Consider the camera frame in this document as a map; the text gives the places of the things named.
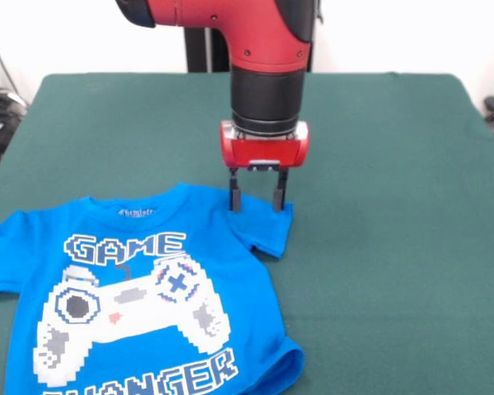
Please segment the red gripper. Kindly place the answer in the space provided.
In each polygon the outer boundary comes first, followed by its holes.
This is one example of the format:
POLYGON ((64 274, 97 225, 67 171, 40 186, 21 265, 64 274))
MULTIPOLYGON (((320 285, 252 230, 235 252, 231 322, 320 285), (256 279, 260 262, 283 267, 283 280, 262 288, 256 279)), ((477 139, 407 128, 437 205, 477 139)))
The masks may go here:
POLYGON ((310 129, 306 122, 299 121, 296 129, 287 135, 258 137, 241 132, 230 120, 220 125, 221 153, 224 164, 229 168, 229 210, 241 210, 241 191, 238 183, 238 168, 279 169, 277 184, 273 191, 273 210, 285 208, 287 168, 301 167, 310 146, 310 129))

